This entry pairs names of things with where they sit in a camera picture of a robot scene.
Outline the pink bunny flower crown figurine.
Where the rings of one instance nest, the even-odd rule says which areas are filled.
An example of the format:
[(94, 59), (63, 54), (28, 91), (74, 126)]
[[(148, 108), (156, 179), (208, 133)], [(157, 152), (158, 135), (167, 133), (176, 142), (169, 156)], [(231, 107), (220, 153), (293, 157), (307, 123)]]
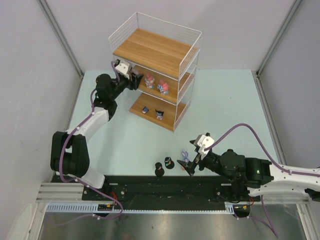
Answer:
[(154, 89), (155, 87), (155, 79), (150, 73), (145, 74), (145, 85), (148, 89)]

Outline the purple rabbit figurine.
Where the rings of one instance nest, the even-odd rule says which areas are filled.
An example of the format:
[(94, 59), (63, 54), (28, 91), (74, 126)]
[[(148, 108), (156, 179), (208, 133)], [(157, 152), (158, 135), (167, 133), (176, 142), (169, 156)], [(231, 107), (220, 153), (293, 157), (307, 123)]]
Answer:
[(189, 163), (189, 153), (187, 151), (182, 151), (181, 152), (181, 155), (182, 155), (182, 160), (185, 164), (188, 164)]

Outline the pink bunny blue bow figurine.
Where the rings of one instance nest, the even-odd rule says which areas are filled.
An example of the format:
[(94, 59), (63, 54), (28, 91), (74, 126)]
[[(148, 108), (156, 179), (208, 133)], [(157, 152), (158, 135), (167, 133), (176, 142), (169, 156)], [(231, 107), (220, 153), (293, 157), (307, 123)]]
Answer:
[(169, 94), (169, 85), (166, 81), (160, 79), (159, 83), (157, 85), (157, 89), (160, 91), (162, 95), (168, 95)]

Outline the black duck figurine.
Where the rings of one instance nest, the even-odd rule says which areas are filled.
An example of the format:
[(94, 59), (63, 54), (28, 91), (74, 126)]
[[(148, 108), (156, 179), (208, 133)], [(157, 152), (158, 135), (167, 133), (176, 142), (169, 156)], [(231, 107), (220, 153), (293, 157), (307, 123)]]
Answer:
[(175, 167), (175, 163), (173, 162), (171, 157), (165, 157), (164, 159), (164, 165), (167, 169), (171, 170)]
[(157, 177), (162, 177), (165, 173), (164, 169), (163, 169), (163, 166), (160, 162), (157, 162), (155, 164), (155, 171), (154, 171), (155, 175)]

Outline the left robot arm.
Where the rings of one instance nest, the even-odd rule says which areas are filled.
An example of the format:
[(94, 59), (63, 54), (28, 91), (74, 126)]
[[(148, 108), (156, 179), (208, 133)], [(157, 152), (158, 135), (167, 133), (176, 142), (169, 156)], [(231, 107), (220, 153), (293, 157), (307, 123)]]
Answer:
[(112, 119), (117, 109), (116, 98), (125, 90), (137, 90), (144, 75), (136, 70), (127, 74), (117, 72), (117, 78), (104, 73), (95, 80), (90, 93), (91, 110), (88, 116), (74, 128), (57, 131), (52, 136), (50, 168), (66, 183), (72, 180), (101, 189), (105, 175), (90, 166), (88, 141), (104, 124)]

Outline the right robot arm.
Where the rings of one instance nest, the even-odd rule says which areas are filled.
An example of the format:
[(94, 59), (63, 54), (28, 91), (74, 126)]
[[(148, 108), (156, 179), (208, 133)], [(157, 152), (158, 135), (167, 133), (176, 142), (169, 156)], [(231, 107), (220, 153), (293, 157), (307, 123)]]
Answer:
[(224, 201), (237, 203), (245, 199), (293, 195), (320, 200), (320, 170), (276, 165), (270, 160), (246, 157), (228, 149), (219, 155), (207, 149), (214, 143), (209, 133), (200, 134), (190, 141), (197, 153), (194, 160), (178, 160), (193, 176), (195, 169), (208, 169), (227, 179), (227, 184), (217, 187), (215, 193)]

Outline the small blue lying figurine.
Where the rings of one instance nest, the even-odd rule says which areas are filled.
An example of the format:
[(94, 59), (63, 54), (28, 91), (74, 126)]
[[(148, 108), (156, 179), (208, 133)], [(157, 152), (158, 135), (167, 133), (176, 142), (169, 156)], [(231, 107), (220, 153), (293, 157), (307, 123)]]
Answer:
[(145, 107), (142, 109), (142, 113), (143, 113), (143, 114), (147, 114), (148, 112), (149, 112), (149, 108), (145, 106)]

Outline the black eared purple figurine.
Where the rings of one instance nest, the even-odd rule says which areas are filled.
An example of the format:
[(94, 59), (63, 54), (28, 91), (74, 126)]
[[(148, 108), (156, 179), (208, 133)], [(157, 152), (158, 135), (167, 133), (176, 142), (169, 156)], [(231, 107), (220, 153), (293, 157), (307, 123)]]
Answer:
[(162, 120), (164, 118), (164, 111), (155, 110), (155, 115), (158, 120)]

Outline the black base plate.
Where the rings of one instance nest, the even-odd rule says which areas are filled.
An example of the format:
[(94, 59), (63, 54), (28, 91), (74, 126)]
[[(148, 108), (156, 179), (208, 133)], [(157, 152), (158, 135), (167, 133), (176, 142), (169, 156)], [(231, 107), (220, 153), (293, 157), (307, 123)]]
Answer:
[(127, 211), (218, 211), (225, 203), (259, 202), (260, 197), (240, 202), (225, 201), (217, 197), (216, 188), (228, 180), (222, 176), (107, 176), (97, 193), (84, 187), (82, 200), (103, 204), (99, 210)]

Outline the aluminium frame rail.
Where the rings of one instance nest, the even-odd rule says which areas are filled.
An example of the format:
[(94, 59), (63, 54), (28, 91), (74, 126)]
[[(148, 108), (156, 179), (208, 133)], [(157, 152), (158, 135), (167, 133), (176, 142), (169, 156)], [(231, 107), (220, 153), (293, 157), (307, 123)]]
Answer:
[[(82, 203), (84, 186), (80, 183), (45, 182), (38, 191), (38, 203)], [(306, 196), (298, 195), (264, 195), (266, 204), (308, 204)]]

